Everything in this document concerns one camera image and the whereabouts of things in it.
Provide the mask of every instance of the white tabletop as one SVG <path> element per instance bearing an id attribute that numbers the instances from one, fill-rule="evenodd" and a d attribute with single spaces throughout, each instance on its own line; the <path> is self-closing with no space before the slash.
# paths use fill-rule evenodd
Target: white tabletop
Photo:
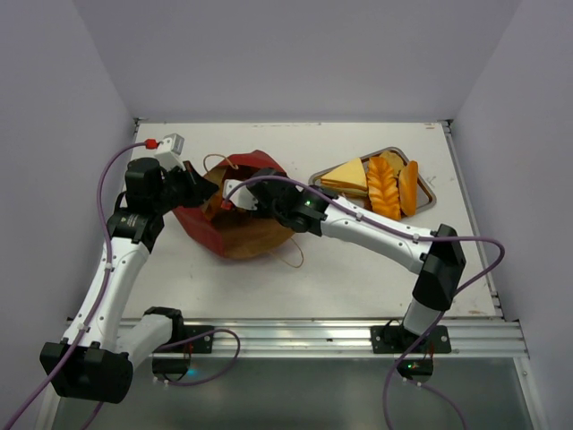
<path id="1" fill-rule="evenodd" d="M 441 223 L 471 235 L 470 219 L 440 124 L 142 124 L 141 142 L 170 133 L 185 138 L 182 159 L 202 171 L 203 157 L 266 151 L 294 179 L 309 177 L 354 157 L 397 146 L 420 165 L 437 204 L 407 223 L 437 228 Z M 144 149 L 133 153 L 145 155 Z M 218 159 L 209 159 L 211 166 Z M 311 234 L 296 235 L 304 266 L 292 269 L 272 256 L 247 262 L 224 260 L 197 245 L 172 214 L 148 263 L 141 270 L 124 317 L 139 318 L 150 306 L 181 309 L 185 318 L 367 318 L 401 317 L 416 275 L 357 245 Z M 463 244 L 463 279 L 482 269 L 475 244 Z M 278 253 L 296 262 L 286 243 Z M 457 297 L 448 316 L 495 315 L 485 279 Z"/>

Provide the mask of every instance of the glass panel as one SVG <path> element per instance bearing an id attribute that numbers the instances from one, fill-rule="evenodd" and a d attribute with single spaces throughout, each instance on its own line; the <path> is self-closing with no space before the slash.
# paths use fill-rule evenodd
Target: glass panel
<path id="1" fill-rule="evenodd" d="M 191 379 L 222 359 L 199 358 Z M 106 405 L 90 430 L 383 429 L 383 359 L 244 359 L 215 382 L 180 388 L 153 384 L 150 362 L 136 372 L 125 400 Z M 431 385 L 453 399 L 473 429 L 531 429 L 511 359 L 437 360 Z M 444 400 L 395 378 L 389 394 L 396 429 L 459 429 Z M 54 429 L 80 428 L 93 402 L 63 399 Z"/>

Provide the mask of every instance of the gray wall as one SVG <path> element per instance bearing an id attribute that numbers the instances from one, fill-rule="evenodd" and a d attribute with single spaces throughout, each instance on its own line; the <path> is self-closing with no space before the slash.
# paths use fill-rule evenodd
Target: gray wall
<path id="1" fill-rule="evenodd" d="M 154 120 L 452 118 L 519 0 L 75 0 Z"/>
<path id="2" fill-rule="evenodd" d="M 480 228 L 508 248 L 496 285 L 552 429 L 573 419 L 572 23 L 570 1 L 524 0 L 454 123 Z"/>
<path id="3" fill-rule="evenodd" d="M 87 289 L 101 243 L 98 175 L 133 123 L 69 0 L 0 2 L 0 58 L 3 425 L 42 380 L 39 351 Z M 32 428 L 38 405 L 17 428 Z"/>

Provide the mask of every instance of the food tray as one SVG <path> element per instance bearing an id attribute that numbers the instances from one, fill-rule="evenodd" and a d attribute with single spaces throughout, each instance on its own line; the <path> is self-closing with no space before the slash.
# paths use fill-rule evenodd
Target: food tray
<path id="1" fill-rule="evenodd" d="M 370 157 L 378 157 L 384 151 L 394 152 L 402 160 L 404 160 L 405 164 L 407 164 L 409 161 L 406 154 L 404 152 L 402 152 L 402 150 L 400 148 L 396 148 L 394 146 L 391 146 L 389 148 L 384 148 L 383 150 L 378 150 L 376 152 L 373 152 L 372 154 L 367 154 L 367 155 L 362 156 L 360 158 L 360 160 L 362 161 L 362 164 L 364 166 L 364 171 L 366 171 L 366 172 L 368 171 L 368 159 Z M 340 166 L 340 165 L 333 166 L 332 168 L 327 168 L 326 170 L 322 170 L 321 172 L 315 173 L 309 179 L 309 181 L 308 181 L 309 184 L 321 186 L 321 177 L 323 177 L 324 175 L 326 175 L 330 171 L 334 170 L 338 166 Z M 432 192 L 432 190 L 430 189 L 428 184 L 426 184 L 426 182 L 419 175 L 418 175 L 418 189 L 417 189 L 417 191 L 418 191 L 418 194 L 416 197 L 416 202 L 417 202 L 416 213 L 427 211 L 434 204 L 436 204 L 436 194 L 434 194 Z M 368 202 L 368 199 L 365 197 L 357 197 L 357 196 L 353 196 L 353 195 L 350 196 L 349 195 L 349 196 L 347 196 L 347 198 L 348 198 L 348 200 L 350 200 L 351 202 L 353 202 L 354 204 L 356 204 L 360 207 L 365 207 L 366 203 Z"/>

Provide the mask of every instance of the red paper bag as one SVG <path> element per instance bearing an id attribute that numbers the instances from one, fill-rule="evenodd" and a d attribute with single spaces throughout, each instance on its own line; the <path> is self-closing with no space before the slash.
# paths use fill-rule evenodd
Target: red paper bag
<path id="1" fill-rule="evenodd" d="M 285 171 L 268 154 L 255 150 L 249 154 L 230 155 L 207 172 L 204 177 L 217 184 L 219 191 L 201 208 L 174 210 L 187 235 L 213 253 L 232 259 L 265 254 L 292 237 L 294 232 L 274 219 L 256 219 L 238 209 L 220 209 L 225 181 L 245 180 L 261 168 Z"/>

